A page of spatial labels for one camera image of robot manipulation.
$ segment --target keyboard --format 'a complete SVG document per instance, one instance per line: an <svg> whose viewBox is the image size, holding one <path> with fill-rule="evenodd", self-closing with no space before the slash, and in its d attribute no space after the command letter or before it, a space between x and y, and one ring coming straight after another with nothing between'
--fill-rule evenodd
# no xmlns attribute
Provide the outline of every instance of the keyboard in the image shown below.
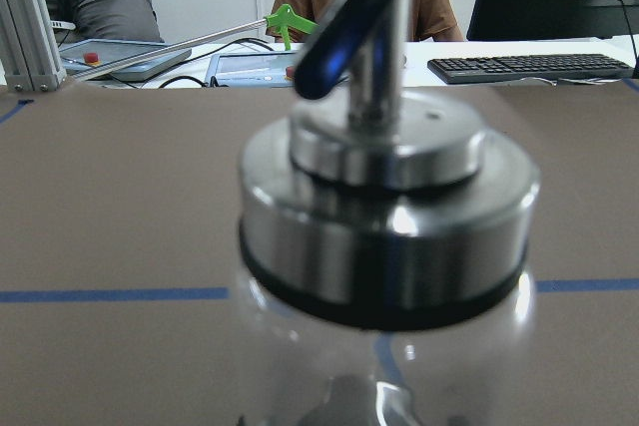
<svg viewBox="0 0 639 426"><path fill-rule="evenodd" d="M483 84L530 77L622 79L632 77L633 73L629 65L601 54L433 59L428 61L428 69L446 84Z"/></svg>

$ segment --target gray pants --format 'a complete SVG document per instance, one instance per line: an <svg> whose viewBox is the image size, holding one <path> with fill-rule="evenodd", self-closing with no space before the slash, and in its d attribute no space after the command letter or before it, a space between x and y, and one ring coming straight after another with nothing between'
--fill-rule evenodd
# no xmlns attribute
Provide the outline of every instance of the gray pants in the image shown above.
<svg viewBox="0 0 639 426"><path fill-rule="evenodd" d="M82 38L162 42L151 0L69 0L69 7Z"/></svg>

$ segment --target tablet device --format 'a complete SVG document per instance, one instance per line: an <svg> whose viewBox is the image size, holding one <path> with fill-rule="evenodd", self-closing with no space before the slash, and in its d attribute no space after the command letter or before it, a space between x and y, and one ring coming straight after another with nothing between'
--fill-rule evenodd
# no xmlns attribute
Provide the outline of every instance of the tablet device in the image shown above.
<svg viewBox="0 0 639 426"><path fill-rule="evenodd" d="M102 66L168 46L169 44L159 42L89 39L61 48L60 57L67 74L74 75L99 65ZM88 65L85 54L97 54L97 62ZM154 60L117 70L111 75L125 82L144 82L185 60L189 55L191 55L191 49L179 50Z"/></svg>
<svg viewBox="0 0 639 426"><path fill-rule="evenodd" d="M292 87L287 67L293 65L295 53L217 54L211 58L206 82L210 87Z"/></svg>

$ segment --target black rubber seal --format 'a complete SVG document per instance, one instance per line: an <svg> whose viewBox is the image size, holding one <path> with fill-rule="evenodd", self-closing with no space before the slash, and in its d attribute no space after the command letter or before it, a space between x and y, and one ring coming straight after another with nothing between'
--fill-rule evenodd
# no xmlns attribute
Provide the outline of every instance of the black rubber seal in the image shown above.
<svg viewBox="0 0 639 426"><path fill-rule="evenodd" d="M370 296L349 304L335 304L291 288L267 271L251 254L242 223L239 228L240 251L247 269L273 296L312 316L361 329L380 331L416 331L440 328L478 316L503 300L517 285L525 264L525 251L516 268L492 289L463 301L438 306L404 309L379 304Z"/></svg>

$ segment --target dark blue lever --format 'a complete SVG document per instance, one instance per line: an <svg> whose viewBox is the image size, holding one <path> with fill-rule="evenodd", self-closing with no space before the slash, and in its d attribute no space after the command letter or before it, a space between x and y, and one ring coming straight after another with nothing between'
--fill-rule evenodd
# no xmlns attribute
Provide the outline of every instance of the dark blue lever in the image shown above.
<svg viewBox="0 0 639 426"><path fill-rule="evenodd" d="M336 85L392 0L333 0L309 36L296 66L295 88L316 100Z"/></svg>

